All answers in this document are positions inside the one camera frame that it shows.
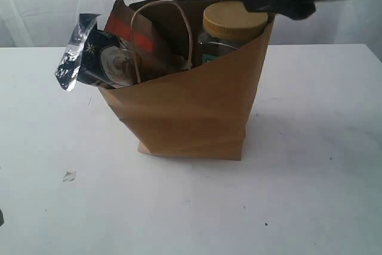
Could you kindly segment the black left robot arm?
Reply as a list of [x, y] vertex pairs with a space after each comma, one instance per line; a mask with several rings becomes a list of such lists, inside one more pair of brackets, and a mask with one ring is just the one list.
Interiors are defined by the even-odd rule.
[[0, 210], [0, 226], [2, 226], [3, 224], [4, 224], [4, 215], [2, 210]]

